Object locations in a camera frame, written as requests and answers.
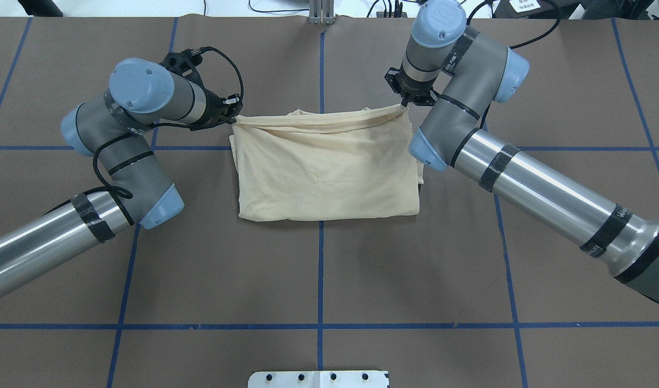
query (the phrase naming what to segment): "folded garment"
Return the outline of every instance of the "folded garment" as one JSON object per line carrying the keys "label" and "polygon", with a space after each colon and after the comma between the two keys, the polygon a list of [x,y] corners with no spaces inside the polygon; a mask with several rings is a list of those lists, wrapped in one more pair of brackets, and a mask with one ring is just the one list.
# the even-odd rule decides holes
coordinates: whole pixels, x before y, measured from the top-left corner
{"label": "folded garment", "polygon": [[422,164],[401,105],[357,112],[238,116],[229,137],[239,217],[319,221],[418,214]]}

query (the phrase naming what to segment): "white bracket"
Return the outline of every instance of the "white bracket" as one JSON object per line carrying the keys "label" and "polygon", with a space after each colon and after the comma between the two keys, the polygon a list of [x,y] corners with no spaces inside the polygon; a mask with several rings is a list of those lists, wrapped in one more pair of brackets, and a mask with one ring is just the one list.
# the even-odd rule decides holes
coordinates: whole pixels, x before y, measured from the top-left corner
{"label": "white bracket", "polygon": [[310,24],[334,24],[334,0],[310,0]]}
{"label": "white bracket", "polygon": [[248,388],[389,388],[389,372],[256,372],[248,379]]}

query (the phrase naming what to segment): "blue joint cap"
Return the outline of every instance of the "blue joint cap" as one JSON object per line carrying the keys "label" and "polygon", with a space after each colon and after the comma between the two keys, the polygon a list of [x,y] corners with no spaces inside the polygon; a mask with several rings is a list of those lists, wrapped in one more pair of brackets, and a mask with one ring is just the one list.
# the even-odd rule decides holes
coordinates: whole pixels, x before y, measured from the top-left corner
{"label": "blue joint cap", "polygon": [[167,69],[140,58],[120,61],[109,77],[113,99],[132,113],[154,113],[164,108],[175,88]]}
{"label": "blue joint cap", "polygon": [[183,210],[184,204],[181,195],[178,194],[176,190],[176,185],[171,184],[169,189],[164,193],[164,195],[157,201],[155,206],[152,206],[149,212],[147,212],[145,218],[140,221],[140,225],[146,229],[152,229],[155,226],[168,221],[176,214],[181,213]]}
{"label": "blue joint cap", "polygon": [[455,0],[430,0],[420,7],[411,37],[428,49],[445,47],[463,35],[466,11]]}
{"label": "blue joint cap", "polygon": [[427,141],[420,128],[413,134],[413,139],[411,139],[411,143],[408,145],[408,152],[415,159],[420,160],[420,162],[429,165],[437,171],[443,171],[447,167],[447,163],[443,161],[440,154],[435,151],[435,148],[432,148],[432,145]]}
{"label": "blue joint cap", "polygon": [[75,152],[80,155],[92,156],[94,154],[85,147],[85,144],[82,143],[80,135],[78,134],[78,123],[76,122],[76,118],[78,117],[78,110],[80,110],[81,106],[82,103],[61,120],[61,135],[64,137],[64,140],[66,140],[66,143],[73,147]]}
{"label": "blue joint cap", "polygon": [[505,102],[511,98],[516,89],[523,84],[530,68],[531,64],[524,57],[507,47],[507,66],[504,68],[504,76],[502,76],[502,83],[495,96],[495,101]]}

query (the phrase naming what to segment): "label sticker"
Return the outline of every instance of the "label sticker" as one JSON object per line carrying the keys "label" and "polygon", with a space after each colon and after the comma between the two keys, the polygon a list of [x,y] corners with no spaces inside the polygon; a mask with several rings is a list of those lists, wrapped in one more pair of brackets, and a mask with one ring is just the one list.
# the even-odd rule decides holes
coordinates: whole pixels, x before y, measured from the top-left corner
{"label": "label sticker", "polygon": [[538,0],[509,0],[511,7],[518,13],[540,8]]}

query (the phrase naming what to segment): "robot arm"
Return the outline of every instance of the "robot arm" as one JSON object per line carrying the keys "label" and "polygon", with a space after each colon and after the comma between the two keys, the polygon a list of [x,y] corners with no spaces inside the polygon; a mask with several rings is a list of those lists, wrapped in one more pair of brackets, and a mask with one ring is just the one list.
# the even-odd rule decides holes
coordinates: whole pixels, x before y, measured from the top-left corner
{"label": "robot arm", "polygon": [[[217,50],[170,53],[161,64],[137,58],[121,61],[108,89],[63,119],[64,139],[78,153],[93,156],[104,186],[81,192],[0,238],[0,297],[111,240],[136,221],[150,229],[181,212],[184,203],[176,186],[140,135],[159,119],[179,121],[182,124],[168,125],[191,130],[234,120],[242,105],[242,81],[241,95],[226,99],[204,88],[196,70],[204,51]],[[112,184],[99,173],[97,161]]]}
{"label": "robot arm", "polygon": [[[401,103],[433,105],[408,147],[411,155],[435,170],[454,167],[659,303],[659,219],[639,218],[476,126],[492,101],[514,94],[528,69],[514,51],[466,26],[454,0],[425,3],[401,67],[385,76]],[[437,95],[432,85],[440,71],[452,80]]]}

